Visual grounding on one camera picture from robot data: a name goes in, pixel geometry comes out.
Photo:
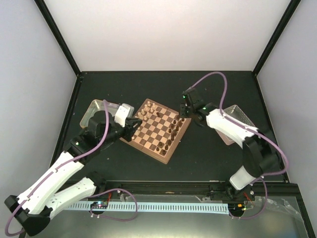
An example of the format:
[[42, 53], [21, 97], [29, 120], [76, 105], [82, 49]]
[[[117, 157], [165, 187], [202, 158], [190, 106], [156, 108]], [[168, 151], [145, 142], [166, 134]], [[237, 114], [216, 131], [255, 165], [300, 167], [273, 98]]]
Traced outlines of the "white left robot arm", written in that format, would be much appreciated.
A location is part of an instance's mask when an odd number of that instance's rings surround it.
[[9, 221], [16, 219], [24, 232], [35, 236], [69, 205], [84, 198], [100, 198], [112, 192], [106, 189], [106, 180], [97, 172], [90, 172], [68, 188], [61, 187], [75, 173], [87, 165], [100, 150], [120, 138], [130, 142], [141, 119], [129, 118], [107, 111], [96, 112], [73, 138], [55, 163], [26, 191], [10, 195], [5, 205], [12, 213]]

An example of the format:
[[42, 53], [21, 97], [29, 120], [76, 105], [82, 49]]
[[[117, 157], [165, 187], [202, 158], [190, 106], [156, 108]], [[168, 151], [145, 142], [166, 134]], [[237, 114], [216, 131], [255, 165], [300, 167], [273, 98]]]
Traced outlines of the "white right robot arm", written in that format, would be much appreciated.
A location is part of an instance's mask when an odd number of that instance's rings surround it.
[[279, 164], [277, 145], [259, 129], [242, 123], [212, 103], [206, 104], [195, 88], [182, 93], [181, 118], [192, 118], [199, 126], [215, 129], [240, 146], [242, 166], [229, 178], [225, 194], [231, 200], [238, 199], [243, 189], [256, 179], [277, 175], [270, 169]]

